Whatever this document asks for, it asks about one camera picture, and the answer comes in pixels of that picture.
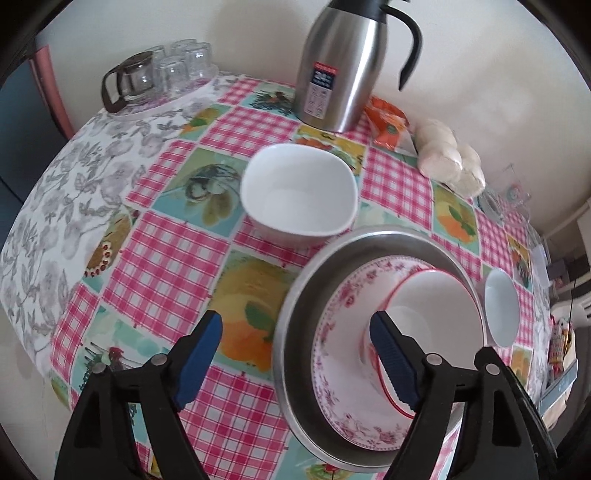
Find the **bag of white buns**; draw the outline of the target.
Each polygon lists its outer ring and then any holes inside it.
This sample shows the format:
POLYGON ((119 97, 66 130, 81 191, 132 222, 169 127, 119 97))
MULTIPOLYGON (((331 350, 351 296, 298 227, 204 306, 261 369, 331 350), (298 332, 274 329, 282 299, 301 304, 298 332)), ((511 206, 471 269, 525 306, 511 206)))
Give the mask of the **bag of white buns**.
POLYGON ((454 131, 436 119, 417 123, 414 136, 418 152, 418 169, 427 178, 446 184, 465 199, 482 194, 486 179, 480 155, 458 142, 454 131))

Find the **colourful snack tube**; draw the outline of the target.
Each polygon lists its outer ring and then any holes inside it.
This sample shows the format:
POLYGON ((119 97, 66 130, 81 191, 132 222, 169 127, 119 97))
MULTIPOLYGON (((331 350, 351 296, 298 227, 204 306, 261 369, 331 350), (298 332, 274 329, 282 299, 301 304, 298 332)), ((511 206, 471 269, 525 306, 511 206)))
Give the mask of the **colourful snack tube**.
POLYGON ((561 371, 564 357, 568 350, 570 338, 570 321, 567 317, 554 319, 549 346, 548 362, 553 371, 561 371))

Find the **round metal tray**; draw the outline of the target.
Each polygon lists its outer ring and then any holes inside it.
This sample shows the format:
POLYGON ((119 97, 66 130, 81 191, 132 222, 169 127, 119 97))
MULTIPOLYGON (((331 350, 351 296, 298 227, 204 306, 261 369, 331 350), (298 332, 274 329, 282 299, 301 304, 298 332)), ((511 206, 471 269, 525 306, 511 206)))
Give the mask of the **round metal tray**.
POLYGON ((363 227, 329 242, 301 270, 280 310, 273 338, 273 381, 283 418, 297 441, 318 459, 366 473, 386 470, 394 451, 370 451, 339 436, 312 391, 312 339, 329 295, 346 275, 389 255, 415 257, 456 277, 483 311, 475 284, 454 255, 427 235, 397 226, 363 227))

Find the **orange snack packet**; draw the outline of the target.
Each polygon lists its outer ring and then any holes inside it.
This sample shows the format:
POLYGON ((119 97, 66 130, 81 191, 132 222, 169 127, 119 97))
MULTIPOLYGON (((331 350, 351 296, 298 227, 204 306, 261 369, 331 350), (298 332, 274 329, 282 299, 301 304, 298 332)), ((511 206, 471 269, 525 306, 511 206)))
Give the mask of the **orange snack packet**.
POLYGON ((383 150, 414 155, 416 150, 406 114, 394 104, 377 96, 363 108, 370 122, 373 144, 383 150))

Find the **floral pink rimmed plate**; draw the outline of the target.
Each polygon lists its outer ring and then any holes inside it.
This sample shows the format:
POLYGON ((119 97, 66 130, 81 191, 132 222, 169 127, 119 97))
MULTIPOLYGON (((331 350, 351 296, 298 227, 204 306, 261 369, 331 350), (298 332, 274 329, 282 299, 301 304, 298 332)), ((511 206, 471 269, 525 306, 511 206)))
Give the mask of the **floral pink rimmed plate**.
POLYGON ((360 448, 394 451, 408 433, 414 414, 384 393, 368 328, 394 288, 432 268, 400 255, 363 264, 335 287, 318 320, 311 352, 315 399, 329 426, 360 448))

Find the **strawberry pattern bowl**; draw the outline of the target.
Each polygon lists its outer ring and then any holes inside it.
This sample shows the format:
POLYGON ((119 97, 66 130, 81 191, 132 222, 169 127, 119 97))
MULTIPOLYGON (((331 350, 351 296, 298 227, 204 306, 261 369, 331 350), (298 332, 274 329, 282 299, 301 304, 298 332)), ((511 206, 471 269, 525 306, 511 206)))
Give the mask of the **strawberry pattern bowl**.
MULTIPOLYGON (((484 346, 481 315, 467 288, 453 275, 439 269, 408 276, 384 300, 386 311, 399 330, 413 337, 426 353, 438 353, 451 365, 471 369, 474 356, 484 346)), ((403 403, 385 372, 376 364, 384 393, 393 404, 403 403)))

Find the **white square bowl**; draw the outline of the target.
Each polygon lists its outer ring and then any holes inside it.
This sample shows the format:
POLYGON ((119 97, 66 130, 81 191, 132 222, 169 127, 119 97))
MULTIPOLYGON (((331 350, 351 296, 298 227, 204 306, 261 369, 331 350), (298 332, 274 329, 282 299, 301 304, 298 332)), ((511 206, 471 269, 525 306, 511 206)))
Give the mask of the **white square bowl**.
POLYGON ((344 233, 359 210, 349 165, 328 151, 294 143, 256 152, 243 172, 239 197, 263 239, 294 248, 344 233))

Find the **white plastic shelf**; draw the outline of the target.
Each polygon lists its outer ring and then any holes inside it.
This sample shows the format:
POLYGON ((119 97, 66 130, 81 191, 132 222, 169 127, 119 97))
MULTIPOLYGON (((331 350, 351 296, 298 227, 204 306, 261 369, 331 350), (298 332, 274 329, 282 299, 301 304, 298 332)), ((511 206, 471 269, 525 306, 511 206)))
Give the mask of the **white plastic shelf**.
POLYGON ((552 314, 567 317, 575 329, 590 327, 590 199, 543 235, 556 258, 564 258, 568 276, 551 281, 552 314))

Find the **clear glass mug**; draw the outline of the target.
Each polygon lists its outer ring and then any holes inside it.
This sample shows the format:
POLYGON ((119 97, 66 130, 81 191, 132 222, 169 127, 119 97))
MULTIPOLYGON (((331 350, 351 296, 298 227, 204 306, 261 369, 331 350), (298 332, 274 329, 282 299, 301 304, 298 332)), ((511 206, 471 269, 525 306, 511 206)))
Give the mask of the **clear glass mug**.
POLYGON ((514 165, 510 164, 487 185, 477 198, 477 205, 497 225, 521 227, 531 220, 527 205, 530 198, 514 165))

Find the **checkered picture tablecloth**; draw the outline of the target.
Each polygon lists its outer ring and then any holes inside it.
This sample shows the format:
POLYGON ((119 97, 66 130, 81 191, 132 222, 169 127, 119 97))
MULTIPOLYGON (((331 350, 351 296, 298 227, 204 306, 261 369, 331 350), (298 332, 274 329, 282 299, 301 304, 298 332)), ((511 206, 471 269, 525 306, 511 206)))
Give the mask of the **checkered picture tablecloth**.
POLYGON ((224 320, 197 402, 180 419, 215 479, 345 479, 290 434, 271 386, 271 339, 284 296, 310 249, 263 240, 239 185, 260 148, 325 149, 349 164, 361 226, 426 233, 479 280, 514 279, 521 323, 501 351, 528 392, 547 379, 549 304, 530 270, 527 232, 498 226, 416 167, 412 142, 374 145, 361 120, 344 135, 301 124, 293 89, 221 75, 182 108, 150 118, 91 118, 40 176, 1 251, 1 302, 66 408, 97 362, 134 367, 188 334, 207 309, 224 320))

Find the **clear round glass tray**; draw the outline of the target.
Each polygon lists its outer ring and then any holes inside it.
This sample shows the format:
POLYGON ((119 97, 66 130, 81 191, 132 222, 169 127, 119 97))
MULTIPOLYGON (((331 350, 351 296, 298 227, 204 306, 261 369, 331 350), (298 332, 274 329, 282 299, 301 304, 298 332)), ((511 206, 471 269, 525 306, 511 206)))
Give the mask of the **clear round glass tray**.
POLYGON ((119 121, 136 121, 178 109, 207 94, 218 74, 218 67, 212 64, 204 70, 200 78, 190 81, 186 88, 178 94, 160 93, 144 104, 126 106, 117 113, 107 113, 107 115, 119 121))

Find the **stainless steel thermos jug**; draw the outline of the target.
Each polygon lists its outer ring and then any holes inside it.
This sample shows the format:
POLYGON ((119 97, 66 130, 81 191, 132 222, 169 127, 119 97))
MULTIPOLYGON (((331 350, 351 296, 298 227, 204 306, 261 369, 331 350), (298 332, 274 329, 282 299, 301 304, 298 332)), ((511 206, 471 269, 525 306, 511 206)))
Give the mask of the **stainless steel thermos jug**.
POLYGON ((335 133, 356 126, 384 64, 389 16, 403 22, 413 37, 399 78, 399 87, 405 87, 423 47, 415 20, 387 1, 329 2, 312 24, 301 55, 293 104, 301 122, 335 133))

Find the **light blue large bowl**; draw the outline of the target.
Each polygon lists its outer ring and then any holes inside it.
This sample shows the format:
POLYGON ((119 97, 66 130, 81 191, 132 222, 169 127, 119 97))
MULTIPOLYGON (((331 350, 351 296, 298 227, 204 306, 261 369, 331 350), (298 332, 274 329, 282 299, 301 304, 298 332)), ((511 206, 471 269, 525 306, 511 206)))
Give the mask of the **light blue large bowl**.
POLYGON ((520 324, 520 304, 513 280, 502 269, 491 270, 482 284, 482 302, 490 338, 509 348, 520 324))

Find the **white power strip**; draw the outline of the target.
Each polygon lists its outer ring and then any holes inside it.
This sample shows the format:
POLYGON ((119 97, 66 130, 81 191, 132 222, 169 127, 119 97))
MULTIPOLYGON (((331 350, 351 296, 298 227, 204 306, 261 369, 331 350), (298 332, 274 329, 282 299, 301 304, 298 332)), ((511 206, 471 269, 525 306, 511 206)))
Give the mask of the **white power strip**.
POLYGON ((536 245, 531 251, 533 270, 539 280, 539 284, 544 289, 549 289, 551 281, 547 271, 547 255, 543 244, 536 245))

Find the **black power adapter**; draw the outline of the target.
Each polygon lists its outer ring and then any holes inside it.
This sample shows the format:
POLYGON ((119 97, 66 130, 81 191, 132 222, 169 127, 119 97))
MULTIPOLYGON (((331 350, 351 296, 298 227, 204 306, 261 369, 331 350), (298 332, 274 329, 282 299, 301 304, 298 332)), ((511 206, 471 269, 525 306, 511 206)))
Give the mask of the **black power adapter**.
POLYGON ((568 265, 564 258, 553 261, 547 266, 548 278, 551 281, 568 276, 568 265))

